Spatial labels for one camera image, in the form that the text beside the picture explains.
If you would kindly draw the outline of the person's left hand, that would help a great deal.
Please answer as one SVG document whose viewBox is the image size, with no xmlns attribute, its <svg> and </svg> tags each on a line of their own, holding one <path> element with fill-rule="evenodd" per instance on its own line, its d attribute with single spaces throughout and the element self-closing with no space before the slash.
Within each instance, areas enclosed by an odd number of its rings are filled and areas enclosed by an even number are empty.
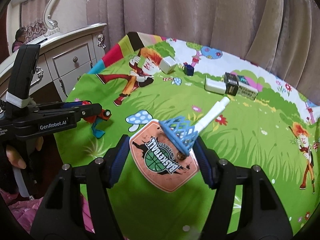
<svg viewBox="0 0 320 240">
<path fill-rule="evenodd" d="M 34 150 L 40 151 L 43 145 L 43 137 L 38 137 L 37 139 L 31 139 L 27 141 L 27 153 L 31 153 Z M 7 158 L 10 161 L 11 165 L 20 168 L 25 169 L 26 163 L 24 159 L 21 157 L 19 152 L 13 148 L 12 146 L 8 145 L 6 148 L 6 154 Z"/>
</svg>

